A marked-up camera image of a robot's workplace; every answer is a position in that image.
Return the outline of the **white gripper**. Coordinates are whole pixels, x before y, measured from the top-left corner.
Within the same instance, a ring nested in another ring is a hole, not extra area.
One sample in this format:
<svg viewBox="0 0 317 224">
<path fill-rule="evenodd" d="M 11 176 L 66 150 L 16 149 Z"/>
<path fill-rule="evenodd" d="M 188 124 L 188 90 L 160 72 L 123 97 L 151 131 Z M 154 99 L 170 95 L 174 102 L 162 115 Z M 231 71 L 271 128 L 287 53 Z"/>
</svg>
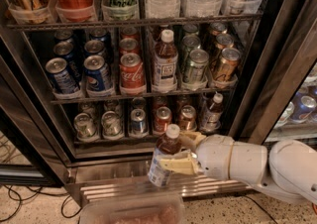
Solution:
<svg viewBox="0 0 317 224">
<path fill-rule="evenodd" d="M 221 135 L 206 138 L 200 132 L 190 131 L 181 131 L 179 140 L 184 148 L 196 151 L 196 155 L 185 151 L 162 156 L 158 162 L 165 170 L 192 175 L 202 169 L 208 177 L 248 185 L 259 184 L 264 176 L 267 162 L 264 146 L 237 142 Z"/>
</svg>

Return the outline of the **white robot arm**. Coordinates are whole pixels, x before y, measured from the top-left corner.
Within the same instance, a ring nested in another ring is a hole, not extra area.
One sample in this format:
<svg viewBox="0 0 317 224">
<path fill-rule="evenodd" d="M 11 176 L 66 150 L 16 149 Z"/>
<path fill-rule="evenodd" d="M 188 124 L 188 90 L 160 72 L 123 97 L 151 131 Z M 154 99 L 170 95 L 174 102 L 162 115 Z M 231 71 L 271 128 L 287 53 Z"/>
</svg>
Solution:
<svg viewBox="0 0 317 224">
<path fill-rule="evenodd" d="M 217 180 L 236 180 L 287 203 L 317 203 L 317 152 L 297 140 L 282 140 L 270 149 L 228 136 L 180 136 L 183 152 L 160 156 L 165 170 L 202 173 Z"/>
</svg>

